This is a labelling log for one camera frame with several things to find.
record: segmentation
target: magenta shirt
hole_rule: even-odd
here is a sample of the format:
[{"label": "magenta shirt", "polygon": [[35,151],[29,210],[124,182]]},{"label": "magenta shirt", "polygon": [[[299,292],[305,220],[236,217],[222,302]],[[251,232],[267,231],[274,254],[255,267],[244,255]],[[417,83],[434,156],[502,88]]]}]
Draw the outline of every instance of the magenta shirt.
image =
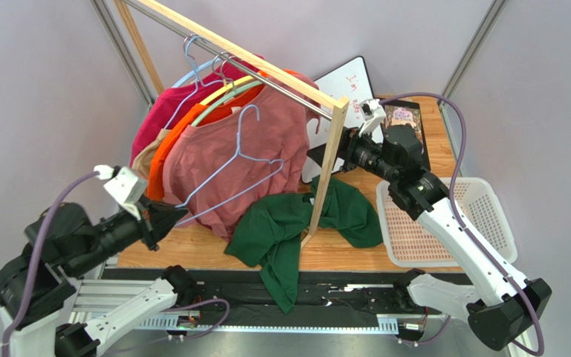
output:
[{"label": "magenta shirt", "polygon": [[[257,71],[257,68],[253,67],[252,65],[246,62],[242,63],[252,71]],[[246,76],[244,72],[228,63],[225,63],[222,66],[222,73],[225,77],[232,80],[238,80],[239,78]],[[218,74],[211,73],[204,77],[202,81],[205,84],[208,84],[221,79],[222,78]],[[193,108],[194,105],[200,103],[203,101],[203,99],[221,87],[222,86],[214,84],[212,86],[199,88],[197,93],[195,93],[191,98],[184,102],[184,104],[182,104],[182,107],[180,110],[178,110],[178,113],[173,118],[169,129],[172,129],[180,121],[180,119],[182,119],[182,117],[184,117],[184,115],[189,110],[191,110],[191,108]],[[132,166],[136,156],[138,156],[138,154],[140,154],[143,149],[145,149],[156,139],[158,133],[160,133],[160,131],[167,125],[167,122],[169,122],[169,119],[171,119],[173,113],[178,108],[182,100],[184,100],[184,98],[193,93],[195,90],[196,86],[194,84],[189,84],[188,86],[165,89],[160,94],[158,99],[155,101],[152,110],[149,111],[149,114],[141,124],[141,127],[136,133],[136,137],[132,142],[132,157],[129,159],[129,166]]]},{"label": "magenta shirt", "polygon": [[[295,77],[318,88],[306,76]],[[302,94],[290,90],[309,101]],[[306,125],[316,118],[314,112],[267,86],[250,104],[259,107],[260,120],[257,121],[253,109],[244,114],[242,153],[255,158],[281,158],[284,165],[280,172],[253,190],[197,219],[226,241],[230,241],[237,223],[253,202],[267,195],[297,192],[309,149]],[[239,113],[204,126],[188,126],[184,130],[164,164],[166,202],[184,202],[191,192],[233,157]],[[270,175],[279,165],[238,156],[197,192],[187,207],[192,214],[204,212]]]}]

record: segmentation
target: green shirt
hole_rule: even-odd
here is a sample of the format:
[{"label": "green shirt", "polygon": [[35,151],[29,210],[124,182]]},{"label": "green shirt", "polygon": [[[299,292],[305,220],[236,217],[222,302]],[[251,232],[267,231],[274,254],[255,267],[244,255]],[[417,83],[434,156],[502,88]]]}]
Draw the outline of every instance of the green shirt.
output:
[{"label": "green shirt", "polygon": [[[312,219],[312,193],[283,193],[253,203],[237,225],[225,253],[247,266],[262,266],[259,273],[266,289],[284,312],[297,300],[301,232]],[[382,243],[378,214],[367,198],[344,182],[331,178],[319,226],[334,228],[356,248]]]}]

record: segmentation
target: gray wall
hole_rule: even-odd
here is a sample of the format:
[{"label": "gray wall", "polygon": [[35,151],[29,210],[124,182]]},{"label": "gray wall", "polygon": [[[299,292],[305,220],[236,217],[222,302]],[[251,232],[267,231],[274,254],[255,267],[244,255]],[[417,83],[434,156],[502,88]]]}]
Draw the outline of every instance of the gray wall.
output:
[{"label": "gray wall", "polygon": [[[441,91],[491,0],[161,0],[282,68],[312,78],[355,56],[374,93]],[[183,39],[134,11],[165,86],[190,67]],[[213,56],[191,51],[199,63]]]},{"label": "gray wall", "polygon": [[516,266],[554,291],[546,356],[571,356],[571,1],[510,1],[454,99],[468,121],[465,174],[493,185]]},{"label": "gray wall", "polygon": [[[0,1],[0,268],[67,184],[127,163],[145,110],[89,1]],[[71,200],[114,207],[96,180]]]}]

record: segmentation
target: wooden frame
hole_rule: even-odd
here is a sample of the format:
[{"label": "wooden frame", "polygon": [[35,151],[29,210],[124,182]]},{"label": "wooden frame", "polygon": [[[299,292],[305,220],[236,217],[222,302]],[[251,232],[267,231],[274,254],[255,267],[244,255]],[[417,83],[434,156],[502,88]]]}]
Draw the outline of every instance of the wooden frame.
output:
[{"label": "wooden frame", "polygon": [[[114,1],[119,8],[121,18],[125,22],[126,28],[128,29],[129,34],[134,41],[136,48],[138,49],[138,53],[141,55],[141,59],[146,66],[147,72],[152,77],[152,81],[156,86],[156,89],[158,89],[158,85],[156,85],[156,83],[159,83],[161,86],[158,72],[155,70],[151,56],[149,55],[144,41],[138,31],[138,27],[136,26],[134,19],[129,12],[129,8],[126,6],[124,0]],[[318,229],[318,223],[320,221],[323,203],[325,202],[327,189],[329,186],[329,178],[332,174],[332,168],[334,167],[336,153],[338,151],[338,144],[341,139],[343,125],[347,115],[349,98],[342,97],[341,99],[336,100],[330,97],[318,89],[309,86],[298,78],[285,73],[275,65],[255,56],[251,52],[246,51],[244,48],[235,45],[220,35],[212,32],[211,30],[208,30],[207,28],[202,27],[201,25],[198,25],[197,23],[156,2],[155,0],[134,0],[134,2],[138,2],[148,7],[150,10],[153,10],[160,16],[163,16],[164,18],[169,19],[170,21],[182,26],[183,28],[188,29],[192,33],[202,36],[209,42],[220,47],[222,50],[225,50],[226,52],[233,54],[241,60],[250,63],[251,65],[264,71],[265,73],[279,80],[281,83],[286,84],[290,88],[305,95],[316,103],[332,109],[332,122],[329,127],[329,139],[327,141],[327,147],[323,157],[323,165],[318,183],[317,194],[314,200],[312,219],[310,221],[308,233],[301,243],[302,245],[305,245],[314,236],[314,233],[316,233]]]}]

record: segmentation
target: white plastic basket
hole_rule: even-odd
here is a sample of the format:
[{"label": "white plastic basket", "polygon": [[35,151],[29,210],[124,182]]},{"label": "white plastic basket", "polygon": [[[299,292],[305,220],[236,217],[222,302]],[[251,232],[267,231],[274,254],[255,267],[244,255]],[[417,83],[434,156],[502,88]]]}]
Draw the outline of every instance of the white plastic basket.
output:
[{"label": "white plastic basket", "polygon": [[[442,182],[448,186],[451,179],[442,178]],[[378,184],[376,203],[391,261],[403,268],[458,266],[437,238],[393,203],[388,187],[386,181]],[[481,178],[459,177],[455,183],[455,200],[488,242],[513,263],[517,259],[514,237],[490,184]]]}]

